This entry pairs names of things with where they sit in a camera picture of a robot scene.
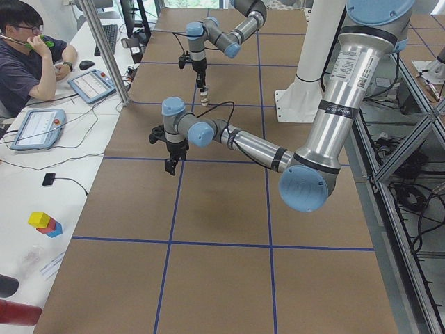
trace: eyeglasses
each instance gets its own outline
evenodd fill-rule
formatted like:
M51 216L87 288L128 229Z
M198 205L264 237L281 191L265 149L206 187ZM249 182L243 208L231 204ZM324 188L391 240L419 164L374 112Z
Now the eyeglasses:
M34 35L37 35L39 33L43 33L43 24L39 25L39 26L16 26L16 28L23 28L23 29L30 29L33 31Z

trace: colored cube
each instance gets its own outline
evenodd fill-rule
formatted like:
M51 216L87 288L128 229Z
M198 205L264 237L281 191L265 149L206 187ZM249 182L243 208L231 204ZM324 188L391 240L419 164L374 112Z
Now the colored cube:
M51 233L56 230L56 221L53 218L49 219L48 226L45 228L36 228L37 231L43 234Z
M47 233L47 236L50 238L54 238L60 234L62 234L62 225L56 221L56 229L54 230L54 232Z
M44 212L33 212L29 216L28 224L35 228L46 228L51 217Z

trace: shirt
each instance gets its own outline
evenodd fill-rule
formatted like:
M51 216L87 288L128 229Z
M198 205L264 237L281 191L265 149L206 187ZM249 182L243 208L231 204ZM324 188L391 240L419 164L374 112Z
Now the shirt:
M50 47L53 63L62 59L67 43L45 36L44 41L54 43ZM31 98L29 92L39 84L42 76L42 57L31 50L23 54L0 39L0 101L15 117Z

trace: man's hand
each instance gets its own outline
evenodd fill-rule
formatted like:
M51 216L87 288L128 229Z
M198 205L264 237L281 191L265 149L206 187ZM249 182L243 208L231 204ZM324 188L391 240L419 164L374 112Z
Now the man's hand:
M58 72L56 72L57 81L62 80L71 72L71 68L68 66L68 64L60 64L57 65L56 68L58 69Z
M52 57L51 51L40 36L34 36L34 38L28 37L28 43L32 46L33 50L42 57L42 59Z

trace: man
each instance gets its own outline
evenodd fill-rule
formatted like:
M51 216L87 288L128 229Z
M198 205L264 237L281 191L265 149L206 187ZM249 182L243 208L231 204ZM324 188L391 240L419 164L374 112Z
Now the man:
M0 101L6 108L0 116L15 117L31 97L54 98L56 81L72 71L76 49L62 40L41 38L43 19L20 0L0 0L0 30L6 37L29 44L0 38ZM63 64L55 69L59 60Z

